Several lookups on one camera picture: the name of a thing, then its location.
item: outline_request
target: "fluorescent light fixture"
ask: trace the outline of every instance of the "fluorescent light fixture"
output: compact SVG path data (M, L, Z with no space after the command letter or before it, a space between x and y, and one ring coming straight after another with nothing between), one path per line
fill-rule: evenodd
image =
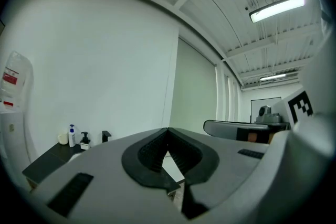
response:
M275 76L261 78L260 81L270 80L270 79L284 78L285 76L286 76L286 74L280 74L280 75L275 75Z
M266 19L273 15L286 12L293 8L302 7L305 5L305 0L280 0L265 7L259 8L249 15L253 23Z

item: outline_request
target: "small container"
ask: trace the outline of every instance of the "small container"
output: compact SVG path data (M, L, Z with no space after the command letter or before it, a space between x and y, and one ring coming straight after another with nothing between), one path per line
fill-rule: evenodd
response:
M82 141L80 141L80 148L81 150L88 150L91 147L90 140L87 137L88 132L82 132L82 134L84 135L84 137Z
M57 136L57 139L58 139L58 142L61 144L61 145L66 145L68 144L69 142L69 134L64 132L64 133L60 133L58 136Z
M70 125L70 130L69 130L69 146L70 147L74 147L75 144L76 144L75 136L76 136L76 133L75 133L75 130L74 130L74 125L71 124Z

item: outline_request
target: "red label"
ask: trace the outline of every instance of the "red label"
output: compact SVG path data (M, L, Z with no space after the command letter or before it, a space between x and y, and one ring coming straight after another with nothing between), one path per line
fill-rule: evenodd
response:
M11 76L10 74L4 73L4 76L2 77L4 81L7 81L11 84L16 85L17 78Z
M14 106L13 103L9 103L9 102L6 102L6 101L4 102L4 104Z

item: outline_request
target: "black slot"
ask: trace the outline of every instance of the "black slot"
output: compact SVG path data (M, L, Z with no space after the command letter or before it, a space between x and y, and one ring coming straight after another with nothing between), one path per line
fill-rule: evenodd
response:
M246 149L240 150L240 151L238 151L238 153L242 154L242 155L245 155L245 156L252 157L252 158L256 158L256 159L261 159L264 156L264 154L261 153L261 152L250 151L250 150L246 150Z
M78 173L48 204L48 207L66 217L89 186L93 176Z

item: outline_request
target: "soap bottle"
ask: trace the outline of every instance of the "soap bottle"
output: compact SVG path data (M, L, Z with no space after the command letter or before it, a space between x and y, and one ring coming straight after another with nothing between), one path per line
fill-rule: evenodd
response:
M90 140L88 139L87 135L88 132L82 132L84 135L82 141L80 141L80 149L81 150L88 150L90 148Z
M70 124L70 131L69 131L69 146L74 147L76 142L75 142L75 131L74 131L74 125Z

